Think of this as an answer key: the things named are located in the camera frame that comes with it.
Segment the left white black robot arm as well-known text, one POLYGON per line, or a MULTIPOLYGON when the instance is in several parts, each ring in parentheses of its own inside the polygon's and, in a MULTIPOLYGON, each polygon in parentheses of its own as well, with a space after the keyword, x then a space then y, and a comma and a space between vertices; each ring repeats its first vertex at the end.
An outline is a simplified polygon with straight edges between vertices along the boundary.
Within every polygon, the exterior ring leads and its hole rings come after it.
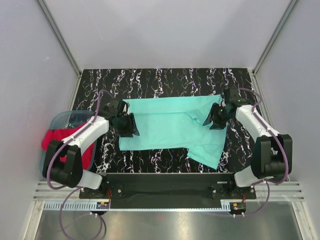
POLYGON ((140 135, 133 113, 111 117, 93 115, 75 133, 48 144, 42 175, 52 190, 89 188, 97 198, 103 198, 108 193, 108 186, 102 182, 101 175, 83 169, 83 155, 110 127, 117 129, 125 138, 140 135))

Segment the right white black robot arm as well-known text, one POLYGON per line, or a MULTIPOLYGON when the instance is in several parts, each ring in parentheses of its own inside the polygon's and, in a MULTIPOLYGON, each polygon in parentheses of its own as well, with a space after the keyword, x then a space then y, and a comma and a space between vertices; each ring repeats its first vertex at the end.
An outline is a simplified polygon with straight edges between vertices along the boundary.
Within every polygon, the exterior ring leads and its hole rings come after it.
POLYGON ((245 187, 262 182, 283 183, 292 170, 293 140, 272 128, 255 106, 239 103, 214 103, 203 125, 211 130, 226 127, 231 118, 240 122, 254 140, 250 166, 234 173, 234 181, 227 185, 228 195, 239 198, 245 187))

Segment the teal t shirt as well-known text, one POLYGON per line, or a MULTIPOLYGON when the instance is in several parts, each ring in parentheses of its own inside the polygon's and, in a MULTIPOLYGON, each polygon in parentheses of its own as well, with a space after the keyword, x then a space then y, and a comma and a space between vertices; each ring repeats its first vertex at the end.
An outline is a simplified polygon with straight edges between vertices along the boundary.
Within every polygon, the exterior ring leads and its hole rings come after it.
POLYGON ((224 150, 227 129, 204 125, 220 95, 126 99, 139 135, 120 137, 121 151, 185 148, 187 156, 216 169, 224 150))

